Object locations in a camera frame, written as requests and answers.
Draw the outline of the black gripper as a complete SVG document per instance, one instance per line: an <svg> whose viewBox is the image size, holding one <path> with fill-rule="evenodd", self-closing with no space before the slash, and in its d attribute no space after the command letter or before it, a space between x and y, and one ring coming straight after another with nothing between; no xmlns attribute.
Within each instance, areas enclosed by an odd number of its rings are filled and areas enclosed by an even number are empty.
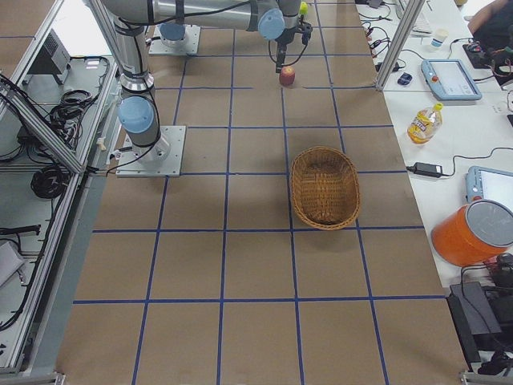
<svg viewBox="0 0 513 385"><path fill-rule="evenodd" d="M293 26L285 28L284 32L276 39L276 73L280 73L286 59L287 46L294 40L294 36L299 34L301 36L301 43L308 45L311 39L313 28L309 22L304 20L303 16L300 16L293 22Z"/></svg>

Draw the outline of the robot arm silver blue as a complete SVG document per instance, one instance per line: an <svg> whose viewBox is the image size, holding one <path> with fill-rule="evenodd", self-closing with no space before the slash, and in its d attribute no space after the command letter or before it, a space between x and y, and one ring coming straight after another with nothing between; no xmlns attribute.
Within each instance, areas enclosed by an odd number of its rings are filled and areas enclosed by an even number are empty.
<svg viewBox="0 0 513 385"><path fill-rule="evenodd" d="M257 32L277 43L275 67L285 66L287 46L296 35L309 43L312 27L301 14L299 1L103 1L112 15L119 45L123 101L118 117L131 140L135 158L162 160L170 145L160 127L154 79L145 51L146 26L161 30L186 25L214 26Z"/></svg>

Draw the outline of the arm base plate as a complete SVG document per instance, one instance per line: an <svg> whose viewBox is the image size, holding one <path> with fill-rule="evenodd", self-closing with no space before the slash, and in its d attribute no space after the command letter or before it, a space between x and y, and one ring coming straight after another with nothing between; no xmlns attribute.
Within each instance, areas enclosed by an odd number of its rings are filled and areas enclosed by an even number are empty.
<svg viewBox="0 0 513 385"><path fill-rule="evenodd" d="M150 41L150 55L195 56L200 41L200 27L190 24L161 23Z"/></svg>
<svg viewBox="0 0 513 385"><path fill-rule="evenodd" d="M179 176L184 153L185 126L161 126L160 140L149 153L134 147L122 152L120 166L115 170L118 177Z"/></svg>

